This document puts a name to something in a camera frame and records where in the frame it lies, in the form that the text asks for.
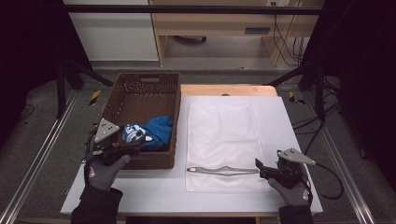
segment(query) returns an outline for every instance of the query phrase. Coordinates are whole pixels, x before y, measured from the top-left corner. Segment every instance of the wicker basket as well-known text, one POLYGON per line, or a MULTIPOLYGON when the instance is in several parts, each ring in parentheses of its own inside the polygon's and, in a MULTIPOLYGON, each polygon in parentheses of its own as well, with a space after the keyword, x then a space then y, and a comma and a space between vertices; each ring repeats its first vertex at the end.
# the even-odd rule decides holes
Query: wicker basket
MULTIPOLYGON (((180 73, 123 73, 113 86, 101 118, 119 126, 146 123, 159 116, 170 116, 174 122, 169 148, 140 152, 133 156, 125 170, 172 169, 175 164, 177 121, 180 109, 180 73)), ((121 134, 115 136, 123 144, 121 134)))

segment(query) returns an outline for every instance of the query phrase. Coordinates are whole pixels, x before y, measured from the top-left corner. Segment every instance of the gloved hand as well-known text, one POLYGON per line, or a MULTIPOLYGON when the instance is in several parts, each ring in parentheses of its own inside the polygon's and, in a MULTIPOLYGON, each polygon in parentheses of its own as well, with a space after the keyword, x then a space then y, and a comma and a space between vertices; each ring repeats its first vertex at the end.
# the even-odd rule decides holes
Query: gloved hand
POLYGON ((99 160, 91 162, 89 181, 90 185, 101 190, 110 190, 117 173, 129 162, 131 156, 122 156, 110 166, 102 164, 99 160))
POLYGON ((309 202, 309 194, 310 189, 303 182, 307 182, 306 177, 307 172, 303 165, 303 180, 302 182, 297 183, 291 189, 287 189, 279 184, 275 179, 269 178, 268 184, 273 187, 282 197, 283 201, 285 201, 286 205, 299 206, 299 205, 310 205, 309 202))

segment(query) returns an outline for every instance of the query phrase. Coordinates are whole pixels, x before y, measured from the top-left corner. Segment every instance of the blue cloth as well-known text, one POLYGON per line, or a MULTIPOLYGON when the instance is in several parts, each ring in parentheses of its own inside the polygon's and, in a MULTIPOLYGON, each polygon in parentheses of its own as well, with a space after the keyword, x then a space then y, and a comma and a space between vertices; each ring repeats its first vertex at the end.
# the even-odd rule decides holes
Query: blue cloth
POLYGON ((127 124, 122 132, 122 139, 126 143, 131 143, 145 134, 151 139, 146 138, 147 142, 142 145, 140 150, 157 151, 169 147, 172 126, 173 121, 169 116, 159 116, 149 120, 146 124, 127 124))

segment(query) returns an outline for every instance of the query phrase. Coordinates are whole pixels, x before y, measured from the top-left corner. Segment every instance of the folded white cloth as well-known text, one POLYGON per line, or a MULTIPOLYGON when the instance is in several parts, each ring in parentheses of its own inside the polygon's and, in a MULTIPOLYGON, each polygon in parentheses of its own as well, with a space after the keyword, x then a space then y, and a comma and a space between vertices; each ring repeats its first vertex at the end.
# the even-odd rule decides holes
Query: folded white cloth
POLYGON ((255 158, 264 161, 256 121, 249 104, 191 104, 188 114, 186 190, 237 193, 270 190, 259 173, 213 175, 187 172, 191 167, 257 169, 255 158))

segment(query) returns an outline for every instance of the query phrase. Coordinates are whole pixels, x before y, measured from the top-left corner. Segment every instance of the white tabletop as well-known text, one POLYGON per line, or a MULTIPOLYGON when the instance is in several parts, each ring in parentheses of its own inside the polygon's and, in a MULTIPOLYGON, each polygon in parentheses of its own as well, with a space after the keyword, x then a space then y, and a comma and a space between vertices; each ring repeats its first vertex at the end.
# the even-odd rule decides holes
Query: white tabletop
MULTIPOLYGON (((276 168, 277 150, 300 150, 283 101, 276 96, 182 96, 177 126, 175 167, 171 170, 122 170, 113 184, 123 197, 123 216, 263 217, 276 216, 283 200, 273 189, 264 193, 193 193, 185 188, 189 104, 251 104, 262 142, 264 165, 276 168)), ((323 212, 311 176, 311 211, 323 212)), ((71 214, 84 189, 82 165, 61 213, 71 214)))

